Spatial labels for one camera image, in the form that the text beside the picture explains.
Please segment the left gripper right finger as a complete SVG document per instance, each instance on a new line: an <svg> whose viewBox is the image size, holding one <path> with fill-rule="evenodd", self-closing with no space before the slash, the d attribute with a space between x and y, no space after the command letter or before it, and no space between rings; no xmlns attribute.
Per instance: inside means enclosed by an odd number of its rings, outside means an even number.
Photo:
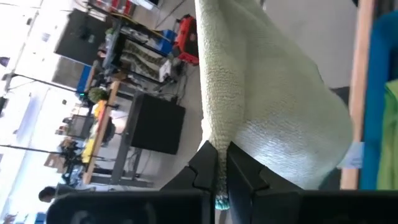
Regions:
<svg viewBox="0 0 398 224"><path fill-rule="evenodd" d="M228 148L227 183L234 223L299 222L302 189L255 160L234 143Z"/></svg>

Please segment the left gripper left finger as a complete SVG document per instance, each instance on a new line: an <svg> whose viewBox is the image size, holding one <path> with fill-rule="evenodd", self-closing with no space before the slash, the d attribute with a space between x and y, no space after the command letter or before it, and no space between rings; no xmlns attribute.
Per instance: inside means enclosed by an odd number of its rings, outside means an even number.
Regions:
<svg viewBox="0 0 398 224"><path fill-rule="evenodd" d="M218 178L218 152L206 141L188 164L161 190L201 189L215 191Z"/></svg>

